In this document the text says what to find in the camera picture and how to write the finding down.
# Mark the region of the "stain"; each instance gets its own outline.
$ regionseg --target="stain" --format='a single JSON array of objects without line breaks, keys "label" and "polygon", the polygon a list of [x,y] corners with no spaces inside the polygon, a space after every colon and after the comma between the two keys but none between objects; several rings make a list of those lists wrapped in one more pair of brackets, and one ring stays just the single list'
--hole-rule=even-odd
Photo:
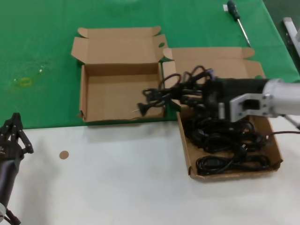
[{"label": "stain", "polygon": [[68,158],[69,157],[69,152],[68,151],[62,151],[61,153],[60,153],[60,158],[61,159],[66,159],[66,158]]},{"label": "stain", "polygon": [[32,79],[29,77],[23,77],[23,78],[16,78],[14,79],[14,84],[15,86],[19,86],[19,87],[28,87],[32,85]]}]

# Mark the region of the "screwdriver shaft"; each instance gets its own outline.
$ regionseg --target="screwdriver shaft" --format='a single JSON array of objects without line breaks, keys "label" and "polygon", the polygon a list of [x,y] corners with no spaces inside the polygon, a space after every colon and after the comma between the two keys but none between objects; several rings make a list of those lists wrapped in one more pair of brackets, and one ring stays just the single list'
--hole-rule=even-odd
[{"label": "screwdriver shaft", "polygon": [[246,38],[246,40],[247,40],[247,42],[248,42],[249,47],[251,47],[250,41],[249,41],[249,39],[248,39],[248,37],[247,37],[247,34],[246,34],[246,32],[245,32],[245,30],[244,30],[244,28],[243,28],[243,26],[242,26],[242,24],[241,24],[241,22],[240,22],[240,19],[238,19],[238,22],[239,22],[240,28],[242,29],[242,31],[243,31],[243,33],[244,33],[244,36],[245,36],[245,38]]}]

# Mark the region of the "cardboard box lid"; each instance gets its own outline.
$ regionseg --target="cardboard box lid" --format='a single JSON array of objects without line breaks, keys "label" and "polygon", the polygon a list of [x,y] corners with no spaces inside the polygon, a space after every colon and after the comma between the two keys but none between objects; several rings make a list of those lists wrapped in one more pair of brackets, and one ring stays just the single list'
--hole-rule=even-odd
[{"label": "cardboard box lid", "polygon": [[[163,63],[164,77],[173,73],[183,74],[202,65],[206,69],[212,68],[214,76],[221,78],[255,78],[264,76],[259,62],[246,60],[254,55],[252,48],[240,47],[212,47],[212,48],[166,48],[164,56],[170,62]],[[165,87],[172,87],[177,78],[168,79]]]},{"label": "cardboard box lid", "polygon": [[161,28],[79,28],[71,54],[85,64],[154,63],[167,48]]}]

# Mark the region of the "green tablecloth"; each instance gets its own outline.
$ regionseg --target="green tablecloth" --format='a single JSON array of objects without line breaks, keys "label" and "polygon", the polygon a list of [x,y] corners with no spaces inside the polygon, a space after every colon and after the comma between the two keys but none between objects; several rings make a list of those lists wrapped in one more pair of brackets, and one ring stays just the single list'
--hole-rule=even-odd
[{"label": "green tablecloth", "polygon": [[[25,128],[84,125],[77,117],[80,67],[70,55],[78,27],[160,25],[170,47],[246,47],[223,4],[226,0],[2,1],[0,122],[20,112]],[[297,80],[299,74],[264,3],[236,4],[256,52],[253,59],[261,62],[266,76]]]}]

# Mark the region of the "open cardboard box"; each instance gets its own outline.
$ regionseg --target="open cardboard box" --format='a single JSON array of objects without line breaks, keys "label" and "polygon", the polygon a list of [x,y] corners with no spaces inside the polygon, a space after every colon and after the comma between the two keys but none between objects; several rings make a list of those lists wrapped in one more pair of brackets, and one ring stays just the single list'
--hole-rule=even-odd
[{"label": "open cardboard box", "polygon": [[[81,71],[80,112],[83,121],[141,119],[137,103],[142,90],[161,82],[159,61],[167,48],[160,27],[85,29],[75,37],[72,55],[84,63]],[[163,117],[151,108],[145,118]]]},{"label": "open cardboard box", "polygon": [[[254,55],[254,50],[251,48],[166,48],[164,49],[164,55],[173,60],[163,63],[164,77],[173,73],[183,74],[185,71],[192,71],[198,65],[202,65],[205,68],[212,68],[214,70],[214,76],[221,78],[255,78],[257,75],[264,76],[263,69],[259,62],[246,59]],[[173,86],[176,81],[176,77],[168,79],[165,82],[165,87],[169,88]],[[239,179],[256,177],[279,169],[280,163],[283,160],[276,138],[272,137],[270,144],[260,152],[270,159],[271,168],[269,170],[261,172],[228,171],[216,175],[198,175],[196,160],[209,155],[209,153],[206,153],[203,149],[198,149],[184,135],[182,123],[192,115],[191,110],[184,105],[181,106],[181,112],[177,113],[187,170],[190,177],[197,180]],[[250,117],[250,119],[256,131],[259,133],[267,135],[273,132],[272,126],[267,118]],[[220,152],[216,155],[229,157],[230,153]]]}]

